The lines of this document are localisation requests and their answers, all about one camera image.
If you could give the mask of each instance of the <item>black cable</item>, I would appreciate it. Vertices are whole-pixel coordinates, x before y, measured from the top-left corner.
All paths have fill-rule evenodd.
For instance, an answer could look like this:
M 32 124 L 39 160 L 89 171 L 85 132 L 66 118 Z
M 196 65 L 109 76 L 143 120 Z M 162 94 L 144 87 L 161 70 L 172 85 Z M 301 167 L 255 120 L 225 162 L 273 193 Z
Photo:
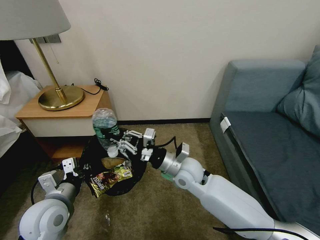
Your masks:
M 273 229 L 273 228 L 218 228 L 218 227 L 213 227 L 214 230 L 219 231 L 224 234 L 234 234 L 235 232 L 282 232 L 282 233 L 287 233 L 290 235 L 297 236 L 299 238 L 302 238 L 303 240 L 309 240 L 306 237 L 287 230 L 283 229 Z
M 156 146 L 149 146 L 149 148 L 160 148 L 169 145 L 171 142 L 174 142 L 174 147 L 177 149 L 177 142 L 176 142 L 176 136 L 170 139 L 169 142 L 166 142 L 165 144 L 162 145 L 156 145 Z
M 96 94 L 98 94 L 98 93 L 100 92 L 100 90 L 101 90 L 101 89 L 102 89 L 103 91 L 108 91 L 108 90 L 109 90 L 109 88 L 108 88 L 108 87 L 103 86 L 103 85 L 101 84 L 101 81 L 100 81 L 98 78 L 95 78 L 95 79 L 94 79 L 94 83 L 95 83 L 95 85 L 96 85 L 96 86 L 98 86 L 98 87 L 99 87 L 99 91 L 98 91 L 98 92 L 96 92 L 96 93 L 88 92 L 87 90 L 84 90 L 83 88 L 81 88 L 81 89 L 82 89 L 83 91 L 87 92 L 87 93 L 92 94 L 92 95 L 96 95 Z
M 38 179 L 36 180 L 36 182 L 33 184 L 32 188 L 31 188 L 31 194 L 30 194 L 30 198 L 31 198 L 31 204 L 34 205 L 34 199 L 33 199 L 33 193 L 34 193 L 34 189 L 36 187 L 36 185 L 38 184 Z

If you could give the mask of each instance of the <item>green tape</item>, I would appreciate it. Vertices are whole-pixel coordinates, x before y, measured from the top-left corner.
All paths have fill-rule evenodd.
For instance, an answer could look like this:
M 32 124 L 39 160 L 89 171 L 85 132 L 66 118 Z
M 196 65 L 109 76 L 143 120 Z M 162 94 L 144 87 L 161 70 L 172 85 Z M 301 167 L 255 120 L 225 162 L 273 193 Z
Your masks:
M 164 179 L 167 179 L 167 180 L 169 180 L 170 182 L 173 182 L 173 177 L 172 177 L 171 175 L 161 173 L 161 176 L 162 176 Z

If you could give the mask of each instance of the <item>water bottle label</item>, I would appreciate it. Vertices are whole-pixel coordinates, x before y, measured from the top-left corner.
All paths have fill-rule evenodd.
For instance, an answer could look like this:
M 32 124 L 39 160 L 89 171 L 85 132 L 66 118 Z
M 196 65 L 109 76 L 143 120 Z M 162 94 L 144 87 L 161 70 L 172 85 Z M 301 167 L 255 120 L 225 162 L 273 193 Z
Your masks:
M 99 128 L 99 127 L 93 127 L 97 137 L 99 138 L 104 138 L 104 139 L 110 139 L 114 136 L 119 136 L 120 135 L 120 130 L 118 125 L 115 125 L 111 128 Z
M 100 131 L 100 128 L 98 127 L 93 127 L 94 131 L 96 132 L 96 135 L 98 138 L 103 138 L 103 134 L 102 132 Z

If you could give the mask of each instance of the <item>couch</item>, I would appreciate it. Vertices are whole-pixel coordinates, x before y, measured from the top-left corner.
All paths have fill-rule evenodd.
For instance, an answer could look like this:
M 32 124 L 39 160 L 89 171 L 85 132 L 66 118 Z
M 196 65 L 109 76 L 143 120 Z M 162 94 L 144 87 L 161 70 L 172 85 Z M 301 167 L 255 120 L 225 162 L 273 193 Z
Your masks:
M 276 111 L 297 89 L 298 60 L 235 60 L 226 70 L 210 128 L 230 180 L 280 221 L 320 234 L 320 139 Z M 227 117 L 230 126 L 222 131 Z

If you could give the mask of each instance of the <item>lamp stem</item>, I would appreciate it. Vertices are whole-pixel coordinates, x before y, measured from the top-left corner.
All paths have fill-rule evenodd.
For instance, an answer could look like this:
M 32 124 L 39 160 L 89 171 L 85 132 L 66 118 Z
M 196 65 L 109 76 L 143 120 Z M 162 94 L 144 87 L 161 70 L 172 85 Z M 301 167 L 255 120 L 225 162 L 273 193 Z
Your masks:
M 32 38 L 32 42 L 33 42 L 33 45 L 35 46 L 35 48 L 36 48 L 36 50 L 37 50 L 37 52 L 39 54 L 44 66 L 46 67 L 46 69 L 48 71 L 48 74 L 49 74 L 49 76 L 50 76 L 50 78 L 51 78 L 51 80 L 53 82 L 53 85 L 56 88 L 57 95 L 59 96 L 60 100 L 63 103 L 67 103 L 67 97 L 66 97 L 65 93 L 63 92 L 63 90 L 60 88 L 60 86 L 59 86 L 59 84 L 58 84 L 58 82 L 56 80 L 56 77 L 54 76 L 54 74 L 53 74 L 53 72 L 52 72 L 52 70 L 51 70 L 51 68 L 49 66 L 49 63 L 48 63 L 46 57 L 44 56 L 43 51 L 42 51 L 37 39 Z

